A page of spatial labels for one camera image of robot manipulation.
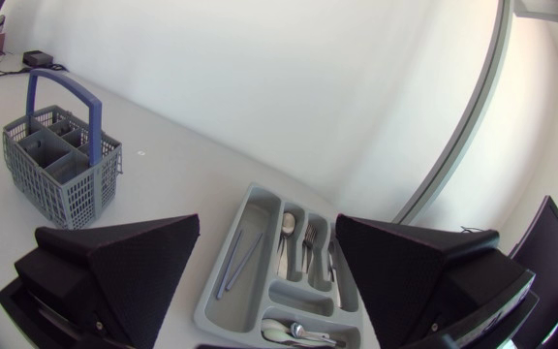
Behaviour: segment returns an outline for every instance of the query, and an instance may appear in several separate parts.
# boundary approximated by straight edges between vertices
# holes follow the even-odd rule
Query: gray plastic basket
[[[89,107],[89,125],[51,106],[34,111],[38,77],[59,82]],[[26,115],[4,127],[6,165],[16,187],[58,227],[81,229],[100,217],[122,173],[122,144],[101,131],[101,102],[72,79],[33,70]]]

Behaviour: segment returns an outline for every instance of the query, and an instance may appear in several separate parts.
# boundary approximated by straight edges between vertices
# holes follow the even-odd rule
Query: cutlery tray
[[[277,273],[284,212],[290,212],[296,218],[294,232],[286,239],[286,278]],[[311,267],[308,272],[303,272],[300,267],[302,245],[309,224],[317,233]],[[240,242],[233,252],[240,231]],[[228,278],[232,277],[259,233],[262,233],[261,240],[232,288],[217,299],[232,253]],[[328,245],[334,234],[333,221],[252,184],[201,293],[194,314],[196,325],[202,330],[254,347],[289,347],[263,337],[262,319],[270,318],[287,327],[292,322],[298,322],[307,331],[328,333],[330,338],[344,341],[346,348],[360,348],[362,302],[337,242],[334,243],[336,253],[333,255],[337,260],[334,261],[337,282],[331,281],[328,272]],[[338,285],[341,308],[337,301]]]

